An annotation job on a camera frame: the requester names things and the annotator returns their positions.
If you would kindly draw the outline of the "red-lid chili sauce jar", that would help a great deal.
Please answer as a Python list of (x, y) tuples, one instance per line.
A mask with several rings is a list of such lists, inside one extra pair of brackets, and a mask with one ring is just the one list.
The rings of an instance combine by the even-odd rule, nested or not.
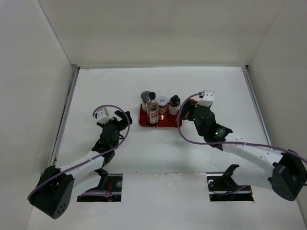
[(188, 101), (186, 101), (182, 106), (180, 118), (182, 120), (193, 121), (193, 114), (196, 104), (197, 101), (194, 99), (189, 99)]

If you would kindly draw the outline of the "black-cap grinder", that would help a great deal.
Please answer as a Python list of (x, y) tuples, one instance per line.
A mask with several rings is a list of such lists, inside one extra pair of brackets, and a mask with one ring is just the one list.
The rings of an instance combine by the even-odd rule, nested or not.
[(177, 115), (179, 109), (180, 109), (180, 98), (178, 95), (174, 95), (170, 98), (169, 100), (169, 105), (168, 105), (168, 112), (171, 115)]

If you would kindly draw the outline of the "white-lid spice jar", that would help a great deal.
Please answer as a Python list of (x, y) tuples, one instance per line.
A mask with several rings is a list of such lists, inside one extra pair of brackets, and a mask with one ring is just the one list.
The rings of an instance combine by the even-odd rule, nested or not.
[(164, 96), (159, 96), (157, 98), (157, 102), (159, 104), (159, 119), (163, 120), (165, 118), (166, 113), (167, 113), (168, 100)]

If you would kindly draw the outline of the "soy sauce glass bottle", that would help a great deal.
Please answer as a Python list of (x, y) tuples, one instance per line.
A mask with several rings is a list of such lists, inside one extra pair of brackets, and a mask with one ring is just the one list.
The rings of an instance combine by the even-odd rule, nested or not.
[(156, 100), (155, 92), (149, 93), (149, 100), (146, 103), (147, 121), (150, 125), (154, 125), (159, 120), (159, 103)]

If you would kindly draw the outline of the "clear-cap salt grinder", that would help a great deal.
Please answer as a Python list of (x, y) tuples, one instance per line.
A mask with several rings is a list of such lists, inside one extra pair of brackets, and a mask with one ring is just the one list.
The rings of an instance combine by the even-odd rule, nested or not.
[(147, 107), (146, 104), (149, 100), (149, 93), (150, 91), (143, 91), (141, 93), (141, 100), (142, 100), (142, 110), (146, 113), (147, 112)]

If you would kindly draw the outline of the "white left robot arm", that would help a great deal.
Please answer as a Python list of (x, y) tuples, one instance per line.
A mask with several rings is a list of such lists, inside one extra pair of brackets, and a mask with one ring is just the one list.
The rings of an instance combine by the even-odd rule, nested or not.
[(127, 138), (121, 135), (121, 131), (129, 131), (132, 125), (130, 112), (120, 108), (116, 108), (115, 117), (111, 117), (108, 110), (100, 106), (94, 110), (93, 117), (102, 132), (92, 149), (68, 165), (47, 167), (28, 195), (29, 203), (52, 219), (58, 219), (67, 210), (76, 190), (85, 196), (89, 185), (97, 191), (106, 189), (108, 173), (103, 167), (113, 159), (115, 150)]

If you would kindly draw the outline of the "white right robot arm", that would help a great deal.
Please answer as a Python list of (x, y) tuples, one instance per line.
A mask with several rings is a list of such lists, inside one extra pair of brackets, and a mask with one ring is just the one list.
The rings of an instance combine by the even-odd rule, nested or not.
[(262, 168), (268, 183), (281, 198), (294, 201), (307, 182), (307, 160), (290, 149), (250, 143), (233, 130), (218, 124), (211, 111), (211, 102), (186, 99), (178, 113), (181, 120), (193, 122), (201, 145), (237, 155)]

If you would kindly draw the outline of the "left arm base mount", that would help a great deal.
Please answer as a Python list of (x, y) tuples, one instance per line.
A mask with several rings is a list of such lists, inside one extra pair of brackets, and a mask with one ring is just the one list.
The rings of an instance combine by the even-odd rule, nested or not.
[(120, 202), (122, 174), (109, 174), (101, 168), (75, 182), (71, 202)]

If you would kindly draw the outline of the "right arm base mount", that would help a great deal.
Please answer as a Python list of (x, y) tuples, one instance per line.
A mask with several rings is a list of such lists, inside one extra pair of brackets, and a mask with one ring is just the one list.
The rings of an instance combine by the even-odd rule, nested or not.
[(238, 164), (230, 165), (224, 172), (206, 173), (211, 202), (254, 201), (250, 185), (238, 185), (232, 178)]

